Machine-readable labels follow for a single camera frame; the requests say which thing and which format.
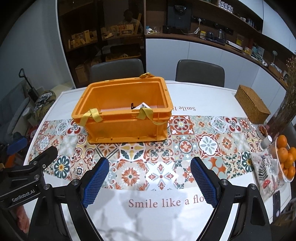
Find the orange fruit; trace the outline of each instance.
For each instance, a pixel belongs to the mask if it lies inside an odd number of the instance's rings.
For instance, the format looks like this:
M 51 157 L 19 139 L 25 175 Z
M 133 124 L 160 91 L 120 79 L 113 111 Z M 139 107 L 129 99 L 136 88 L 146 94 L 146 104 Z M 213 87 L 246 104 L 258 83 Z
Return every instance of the orange fruit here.
M 276 140 L 277 148 L 286 147 L 287 144 L 287 138 L 284 135 L 280 135 Z
M 288 153 L 288 158 L 284 162 L 284 167 L 288 169 L 290 166 L 292 166 L 293 162 L 294 162 L 293 155 L 291 153 Z
M 296 148 L 295 147 L 291 147 L 289 150 L 288 150 L 289 153 L 291 153 L 294 157 L 294 161 L 296 160 Z
M 285 176 L 287 176 L 287 174 L 288 174 L 288 169 L 284 168 L 284 169 L 283 169 L 283 173 L 284 173 Z
M 283 163 L 287 160 L 288 158 L 288 150 L 285 147 L 281 147 L 278 150 L 278 157 L 279 157 L 279 162 Z
M 291 166 L 288 169 L 287 178 L 292 179 L 295 176 L 295 167 Z

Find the orange plastic crate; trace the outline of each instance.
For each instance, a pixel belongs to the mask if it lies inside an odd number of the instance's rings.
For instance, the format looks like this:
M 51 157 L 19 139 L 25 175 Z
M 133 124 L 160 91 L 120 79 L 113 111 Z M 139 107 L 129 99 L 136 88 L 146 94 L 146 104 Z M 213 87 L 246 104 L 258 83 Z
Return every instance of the orange plastic crate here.
M 140 110 L 131 110 L 145 102 L 153 110 L 154 124 L 147 117 L 137 118 Z M 118 143 L 161 141 L 168 137 L 167 125 L 173 104 L 161 77 L 128 78 L 90 84 L 72 113 L 76 123 L 92 108 L 97 108 L 102 121 L 89 117 L 85 128 L 88 142 Z

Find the food bowl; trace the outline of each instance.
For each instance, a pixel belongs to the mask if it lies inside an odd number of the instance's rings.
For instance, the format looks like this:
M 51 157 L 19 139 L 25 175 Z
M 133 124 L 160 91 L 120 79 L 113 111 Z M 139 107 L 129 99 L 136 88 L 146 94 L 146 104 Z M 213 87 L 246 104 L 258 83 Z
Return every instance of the food bowl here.
M 294 177 L 293 177 L 292 179 L 288 179 L 288 178 L 285 176 L 285 174 L 284 174 L 284 172 L 283 172 L 283 170 L 282 170 L 282 168 L 281 168 L 281 163 L 279 162 L 279 157 L 278 157 L 278 155 L 277 155 L 277 151 L 276 151 L 276 141 L 273 142 L 273 143 L 270 145 L 268 152 L 272 155 L 272 158 L 273 158 L 273 159 L 277 159 L 277 160 L 278 160 L 278 164 L 279 164 L 279 180 L 284 181 L 284 182 L 286 182 L 286 183 L 290 183 L 290 182 L 293 181 Z M 287 144 L 286 149 L 287 149 L 287 150 L 290 149 L 289 144 Z

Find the metal bolt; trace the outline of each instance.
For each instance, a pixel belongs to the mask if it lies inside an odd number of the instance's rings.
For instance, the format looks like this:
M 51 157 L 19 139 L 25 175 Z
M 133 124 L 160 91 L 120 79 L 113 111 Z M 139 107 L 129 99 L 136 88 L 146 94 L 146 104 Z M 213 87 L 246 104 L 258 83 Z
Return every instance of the metal bolt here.
M 254 190 L 256 190 L 256 188 L 257 188 L 257 186 L 256 186 L 255 184 L 253 184 L 253 183 L 252 183 L 250 186 L 251 186 L 251 188 L 254 189 Z
M 226 179 L 221 179 L 221 184 L 222 185 L 228 185 L 228 181 Z
M 79 183 L 79 179 L 74 179 L 71 183 L 72 185 L 77 185 Z
M 47 190 L 47 189 L 49 189 L 50 188 L 50 184 L 45 184 L 44 186 L 43 186 L 43 189 L 44 190 Z

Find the floral tile pattern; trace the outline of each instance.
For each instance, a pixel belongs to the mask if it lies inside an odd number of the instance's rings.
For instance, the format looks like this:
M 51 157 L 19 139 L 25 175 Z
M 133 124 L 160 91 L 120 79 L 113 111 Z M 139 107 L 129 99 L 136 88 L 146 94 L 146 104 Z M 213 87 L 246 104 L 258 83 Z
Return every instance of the floral tile pattern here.
M 197 185 L 190 170 L 195 156 L 219 178 L 252 172 L 250 153 L 260 151 L 255 128 L 247 118 L 172 116 L 164 141 L 91 145 L 87 130 L 73 119 L 45 121 L 32 145 L 29 161 L 55 146 L 59 155 L 44 172 L 57 178 L 80 179 L 101 157 L 106 157 L 110 170 L 104 188 L 189 188 Z
M 169 120 L 172 135 L 194 134 L 193 126 L 189 116 L 172 116 Z

